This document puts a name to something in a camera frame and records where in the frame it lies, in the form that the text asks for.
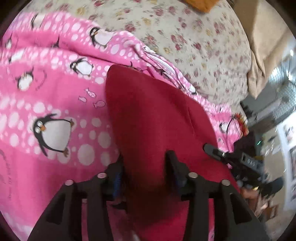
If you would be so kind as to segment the person's hand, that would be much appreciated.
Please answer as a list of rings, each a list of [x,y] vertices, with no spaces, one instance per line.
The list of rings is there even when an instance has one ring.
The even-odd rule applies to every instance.
[[[268,207],[268,199],[263,198],[259,190],[246,189],[242,187],[240,194],[245,199],[248,207],[254,212],[256,217],[259,217],[263,211]]]

